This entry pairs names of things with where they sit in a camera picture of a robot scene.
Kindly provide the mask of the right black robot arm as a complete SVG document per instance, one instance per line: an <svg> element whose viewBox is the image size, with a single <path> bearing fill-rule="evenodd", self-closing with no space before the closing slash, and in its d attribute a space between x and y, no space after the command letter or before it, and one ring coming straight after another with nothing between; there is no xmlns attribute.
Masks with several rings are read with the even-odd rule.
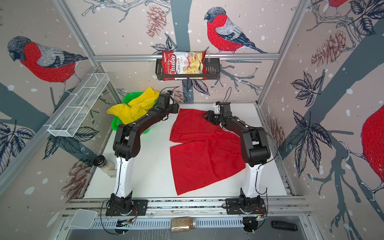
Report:
<svg viewBox="0 0 384 240"><path fill-rule="evenodd" d="M267 215L267 209L259 192L262 170L271 157L267 133L262 127L253 127L233 116L229 102L216 102L215 109L203 113L202 117L222 130L240 138L241 156L246 164L245 181L235 207L226 204L228 212L241 211L246 215Z"/></svg>

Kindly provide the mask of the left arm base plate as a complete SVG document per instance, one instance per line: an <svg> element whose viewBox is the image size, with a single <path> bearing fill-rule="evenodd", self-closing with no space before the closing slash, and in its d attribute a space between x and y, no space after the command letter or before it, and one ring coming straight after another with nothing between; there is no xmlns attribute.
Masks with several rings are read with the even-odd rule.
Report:
<svg viewBox="0 0 384 240"><path fill-rule="evenodd" d="M122 217L122 216L145 216L148 200L121 200L110 199L108 201L106 216L108 217Z"/></svg>

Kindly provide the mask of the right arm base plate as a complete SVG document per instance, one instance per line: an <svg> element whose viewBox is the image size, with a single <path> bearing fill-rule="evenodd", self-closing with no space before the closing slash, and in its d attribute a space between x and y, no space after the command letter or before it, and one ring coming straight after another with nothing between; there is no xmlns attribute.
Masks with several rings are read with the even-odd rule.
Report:
<svg viewBox="0 0 384 240"><path fill-rule="evenodd" d="M246 200L226 199L222 207L228 215L266 215L267 206L263 198L256 197Z"/></svg>

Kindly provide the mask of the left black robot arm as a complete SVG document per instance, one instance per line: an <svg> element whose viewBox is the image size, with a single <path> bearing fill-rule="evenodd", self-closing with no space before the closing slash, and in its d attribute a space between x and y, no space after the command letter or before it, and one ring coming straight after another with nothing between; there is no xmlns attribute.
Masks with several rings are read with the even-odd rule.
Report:
<svg viewBox="0 0 384 240"><path fill-rule="evenodd" d="M141 135L149 127L168 119L169 114L179 112L179 104L174 102L173 92L161 93L156 104L138 120L118 126L113 150L117 158L117 179L115 189L107 206L107 215L128 215L137 208L132 200L131 179L135 157L141 149Z"/></svg>

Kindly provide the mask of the red shorts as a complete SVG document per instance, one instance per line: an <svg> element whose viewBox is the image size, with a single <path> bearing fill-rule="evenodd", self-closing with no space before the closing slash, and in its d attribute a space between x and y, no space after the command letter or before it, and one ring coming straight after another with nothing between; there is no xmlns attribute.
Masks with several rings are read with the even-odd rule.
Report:
<svg viewBox="0 0 384 240"><path fill-rule="evenodd" d="M180 109L172 127L171 165L177 195L204 188L242 171L240 138L203 118L204 111Z"/></svg>

